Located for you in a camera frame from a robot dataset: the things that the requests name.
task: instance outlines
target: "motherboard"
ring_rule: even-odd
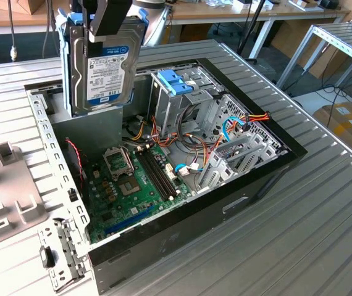
[[[106,161],[101,158],[84,167],[88,178],[86,207],[91,218],[88,232],[92,244],[181,204],[191,196],[186,184],[173,175],[173,169],[159,146],[142,151],[122,149],[120,153],[113,153],[117,149],[105,152]],[[126,169],[126,173],[114,174],[121,169]],[[159,174],[167,179],[158,180],[161,178]],[[159,182],[171,187],[159,186]]]

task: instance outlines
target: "red wire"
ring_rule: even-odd
[[[80,153],[78,152],[78,149],[76,147],[75,144],[73,144],[73,142],[71,140],[65,140],[65,142],[68,142],[74,149],[74,151],[76,152],[76,155],[77,155],[77,160],[78,160],[78,167],[80,169],[80,181],[81,181],[81,187],[83,189],[83,166],[82,166],[82,160],[80,158]]]

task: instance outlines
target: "cardboard box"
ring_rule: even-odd
[[[20,14],[34,14],[45,0],[11,0],[11,11]],[[9,10],[7,0],[0,0],[0,9]]]
[[[326,125],[329,120],[331,105],[326,105],[316,111],[314,118]],[[345,144],[352,148],[352,103],[335,104],[329,129]]]
[[[293,3],[297,4],[302,8],[313,8],[317,6],[317,2],[314,0],[293,0]]]

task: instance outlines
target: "hard drive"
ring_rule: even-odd
[[[127,104],[133,97],[145,23],[138,17],[128,17],[116,35],[93,37],[86,35],[88,31],[76,15],[58,24],[62,71],[67,81],[64,103],[69,115]]]

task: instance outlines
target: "side panel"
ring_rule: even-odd
[[[89,256],[99,294],[105,293],[126,278],[231,218],[247,205],[258,201],[276,183],[276,180],[297,162],[298,160],[295,160],[289,165],[284,165],[244,187],[240,184],[237,190],[232,188],[219,190],[221,189],[219,188],[212,191],[211,193],[215,192],[219,200],[206,208],[200,208],[205,204],[202,199],[216,198],[213,194],[194,200],[91,251]],[[168,217],[169,214],[179,218],[179,221],[174,223],[173,218]]]

